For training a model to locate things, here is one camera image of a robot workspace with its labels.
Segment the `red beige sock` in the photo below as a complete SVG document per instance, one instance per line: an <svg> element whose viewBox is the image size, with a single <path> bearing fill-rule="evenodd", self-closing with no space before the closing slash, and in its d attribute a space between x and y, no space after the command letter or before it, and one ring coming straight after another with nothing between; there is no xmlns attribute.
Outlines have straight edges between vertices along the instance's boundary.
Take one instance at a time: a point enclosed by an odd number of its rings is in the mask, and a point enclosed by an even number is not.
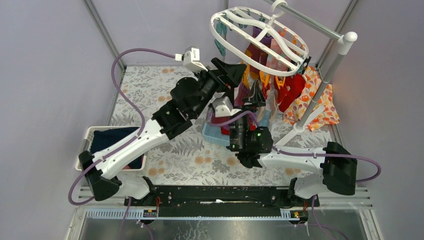
<svg viewBox="0 0 424 240"><path fill-rule="evenodd" d="M267 93L268 93L267 108L269 110L269 123L271 124L273 120L275 119L275 116L279 109L279 105L277 102L278 93L275 89L270 89L267 91Z"/></svg>

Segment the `white clip hanger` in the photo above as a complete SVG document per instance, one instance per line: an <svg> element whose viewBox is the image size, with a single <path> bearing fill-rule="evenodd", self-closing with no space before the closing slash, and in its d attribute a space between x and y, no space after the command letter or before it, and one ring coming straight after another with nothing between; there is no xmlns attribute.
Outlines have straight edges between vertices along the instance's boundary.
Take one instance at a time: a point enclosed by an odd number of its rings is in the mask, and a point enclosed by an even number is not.
<svg viewBox="0 0 424 240"><path fill-rule="evenodd" d="M277 7L286 7L285 0L276 0L270 8L271 15L267 15L251 7L236 6L217 12L210 19L209 29L215 40L226 50L232 52L245 63L264 73L289 77L301 73L309 65L309 48L305 41L289 27L283 25L277 18L284 12L277 11ZM275 59L279 64L286 67L286 70L278 70L251 59L243 50L224 39L216 30L218 24L222 24L227 29L233 31L246 41L257 46L266 52L269 57ZM253 26L260 28L261 32L257 37L252 37ZM273 39L270 47L261 43L261 39L269 34Z"/></svg>

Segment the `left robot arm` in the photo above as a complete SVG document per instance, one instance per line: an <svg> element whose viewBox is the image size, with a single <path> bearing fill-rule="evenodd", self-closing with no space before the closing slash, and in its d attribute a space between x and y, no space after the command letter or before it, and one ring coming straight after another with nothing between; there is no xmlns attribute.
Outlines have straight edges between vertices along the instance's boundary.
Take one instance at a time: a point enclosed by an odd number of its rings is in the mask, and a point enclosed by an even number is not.
<svg viewBox="0 0 424 240"><path fill-rule="evenodd" d="M206 68L193 77L179 79L170 91L171 99L140 128L103 150L95 153L86 150L79 154L78 160L93 200L100 202L113 196L128 196L144 206L154 202L155 188L147 177L136 181L120 180L118 173L150 149L189 129L192 120L201 115L214 94L236 88L247 68L244 63L229 64L218 58L211 62L214 69Z"/></svg>

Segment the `purple patchwork sock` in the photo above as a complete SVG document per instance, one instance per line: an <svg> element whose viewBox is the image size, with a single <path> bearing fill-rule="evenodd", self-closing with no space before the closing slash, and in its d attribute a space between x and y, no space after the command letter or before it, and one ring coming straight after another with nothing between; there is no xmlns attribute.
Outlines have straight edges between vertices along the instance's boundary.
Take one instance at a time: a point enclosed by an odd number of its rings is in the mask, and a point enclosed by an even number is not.
<svg viewBox="0 0 424 240"><path fill-rule="evenodd" d="M249 96L250 86L249 84L245 84L243 81L238 86L238 92L234 99L234 106L240 107L245 104L244 99Z"/></svg>

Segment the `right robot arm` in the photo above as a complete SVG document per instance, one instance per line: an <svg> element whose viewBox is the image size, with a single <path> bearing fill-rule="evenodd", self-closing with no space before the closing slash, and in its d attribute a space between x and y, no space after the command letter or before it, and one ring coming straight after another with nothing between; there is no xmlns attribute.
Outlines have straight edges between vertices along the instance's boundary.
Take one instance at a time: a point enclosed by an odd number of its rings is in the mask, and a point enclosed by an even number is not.
<svg viewBox="0 0 424 240"><path fill-rule="evenodd" d="M351 155L339 143L329 141L322 148L293 148L276 146L266 126L251 130L249 117L256 118L256 107L263 100L252 104L233 105L227 93L222 105L215 107L216 114L229 118L229 145L227 149L246 168L288 167L305 170L305 177L293 178L287 191L287 201L293 206L324 192L352 196L356 191L358 158Z"/></svg>

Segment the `red santa sock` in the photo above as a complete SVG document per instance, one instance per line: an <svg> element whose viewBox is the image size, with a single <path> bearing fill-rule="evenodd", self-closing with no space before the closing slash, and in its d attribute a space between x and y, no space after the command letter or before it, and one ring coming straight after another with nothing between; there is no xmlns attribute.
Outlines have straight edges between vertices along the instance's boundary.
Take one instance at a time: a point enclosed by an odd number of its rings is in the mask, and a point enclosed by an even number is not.
<svg viewBox="0 0 424 240"><path fill-rule="evenodd" d="M213 113L210 122L212 124L221 124L221 123L224 123L224 122L228 121L229 119L230 118L228 116L225 116L225 117L216 117L215 116L215 113ZM228 125L220 126L219 127L219 131L220 131L220 133L222 135L228 136L230 134L230 129L229 129L229 126Z"/></svg>

